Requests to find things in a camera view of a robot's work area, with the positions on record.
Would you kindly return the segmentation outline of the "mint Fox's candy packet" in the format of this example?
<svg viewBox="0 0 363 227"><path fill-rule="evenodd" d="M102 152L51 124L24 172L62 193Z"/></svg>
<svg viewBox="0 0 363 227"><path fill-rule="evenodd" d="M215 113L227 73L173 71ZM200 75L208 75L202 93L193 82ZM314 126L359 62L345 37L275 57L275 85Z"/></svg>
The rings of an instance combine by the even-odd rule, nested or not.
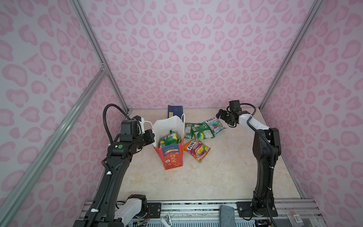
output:
<svg viewBox="0 0 363 227"><path fill-rule="evenodd" d="M207 125L211 129L214 135L217 135L219 132L225 129L225 127L216 117L204 121L203 124Z"/></svg>

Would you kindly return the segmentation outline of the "green snack packet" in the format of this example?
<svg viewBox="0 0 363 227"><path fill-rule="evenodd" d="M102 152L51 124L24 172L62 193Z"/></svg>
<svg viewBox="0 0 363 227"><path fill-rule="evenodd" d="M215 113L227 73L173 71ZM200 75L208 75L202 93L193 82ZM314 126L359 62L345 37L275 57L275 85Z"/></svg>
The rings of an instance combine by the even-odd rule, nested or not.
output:
<svg viewBox="0 0 363 227"><path fill-rule="evenodd" d="M159 147L163 148L166 146L179 144L182 141L181 137L173 130L170 130L169 134L159 141Z"/></svg>
<svg viewBox="0 0 363 227"><path fill-rule="evenodd" d="M199 141L215 137L213 131L206 124L194 124L192 131L195 138Z"/></svg>

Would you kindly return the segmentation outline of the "red white paper bag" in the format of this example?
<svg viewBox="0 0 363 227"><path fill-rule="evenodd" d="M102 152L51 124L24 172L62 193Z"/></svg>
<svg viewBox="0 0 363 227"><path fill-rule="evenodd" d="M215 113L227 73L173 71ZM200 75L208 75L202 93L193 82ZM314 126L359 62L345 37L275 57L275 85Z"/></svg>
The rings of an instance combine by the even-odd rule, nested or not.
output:
<svg viewBox="0 0 363 227"><path fill-rule="evenodd" d="M152 128L155 134L153 147L166 170L183 166L185 114L158 120Z"/></svg>

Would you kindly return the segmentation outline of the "pink Fox's candy packet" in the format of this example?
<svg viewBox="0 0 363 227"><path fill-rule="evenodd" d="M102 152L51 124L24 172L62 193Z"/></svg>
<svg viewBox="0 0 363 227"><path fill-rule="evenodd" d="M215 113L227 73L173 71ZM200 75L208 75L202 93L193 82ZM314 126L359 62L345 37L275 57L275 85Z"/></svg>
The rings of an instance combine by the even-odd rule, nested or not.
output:
<svg viewBox="0 0 363 227"><path fill-rule="evenodd" d="M210 149L210 147L206 146L198 140L191 140L183 147L183 150L191 154L199 163L201 163L203 159L207 156Z"/></svg>

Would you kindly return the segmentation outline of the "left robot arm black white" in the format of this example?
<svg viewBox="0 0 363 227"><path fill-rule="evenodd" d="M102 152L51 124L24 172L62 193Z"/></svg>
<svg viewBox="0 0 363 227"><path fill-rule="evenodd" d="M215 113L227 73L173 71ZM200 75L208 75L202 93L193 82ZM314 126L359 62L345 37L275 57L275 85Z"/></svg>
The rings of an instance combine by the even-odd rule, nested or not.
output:
<svg viewBox="0 0 363 227"><path fill-rule="evenodd" d="M122 122L121 133L111 140L107 156L101 162L105 172L96 196L84 218L74 222L75 227L125 227L134 217L149 215L145 195L133 194L117 205L122 180L133 155L155 141L152 130L144 129L144 122L140 116Z"/></svg>

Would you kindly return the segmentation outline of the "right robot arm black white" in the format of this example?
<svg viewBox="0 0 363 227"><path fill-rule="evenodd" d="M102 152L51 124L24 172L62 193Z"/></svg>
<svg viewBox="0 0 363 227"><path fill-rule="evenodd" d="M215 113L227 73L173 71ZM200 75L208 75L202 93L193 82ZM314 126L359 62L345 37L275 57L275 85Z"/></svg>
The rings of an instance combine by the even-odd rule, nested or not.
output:
<svg viewBox="0 0 363 227"><path fill-rule="evenodd" d="M251 214L274 218L278 215L274 204L273 176L281 155L280 135L277 128L270 128L256 120L256 112L254 105L234 100L225 110L220 109L216 118L231 128L242 125L254 134L252 153L257 160L257 183L251 201Z"/></svg>

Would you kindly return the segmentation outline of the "green spring tea packet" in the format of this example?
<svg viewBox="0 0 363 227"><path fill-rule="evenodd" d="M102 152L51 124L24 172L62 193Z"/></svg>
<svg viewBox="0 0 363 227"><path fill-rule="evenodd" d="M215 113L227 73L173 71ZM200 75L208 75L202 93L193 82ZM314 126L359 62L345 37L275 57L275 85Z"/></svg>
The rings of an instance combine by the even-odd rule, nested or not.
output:
<svg viewBox="0 0 363 227"><path fill-rule="evenodd" d="M185 130L184 130L184 138L193 140L195 138L193 127L195 126L195 123L185 123Z"/></svg>

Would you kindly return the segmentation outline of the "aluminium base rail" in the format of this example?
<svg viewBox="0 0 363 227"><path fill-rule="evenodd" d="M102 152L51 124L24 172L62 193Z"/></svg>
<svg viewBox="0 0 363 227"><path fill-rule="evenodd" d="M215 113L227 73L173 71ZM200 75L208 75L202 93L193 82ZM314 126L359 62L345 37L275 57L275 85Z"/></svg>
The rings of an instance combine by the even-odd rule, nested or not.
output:
<svg viewBox="0 0 363 227"><path fill-rule="evenodd" d="M82 220L92 202L86 202ZM326 221L315 201L276 199L277 217L252 216L248 200L147 201L149 215L134 217L126 227L219 227L221 205L234 208L235 227L325 227Z"/></svg>

